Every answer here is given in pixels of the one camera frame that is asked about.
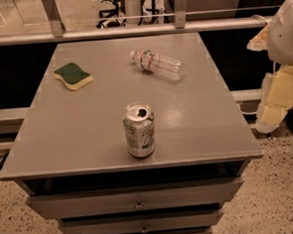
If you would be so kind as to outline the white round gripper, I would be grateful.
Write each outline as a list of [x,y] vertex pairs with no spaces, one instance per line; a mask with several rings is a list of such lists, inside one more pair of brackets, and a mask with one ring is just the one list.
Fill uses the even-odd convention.
[[285,64],[262,80],[255,129],[268,134],[279,127],[293,107],[293,0],[285,0],[269,26],[250,39],[246,47],[257,52],[268,50],[271,60]]

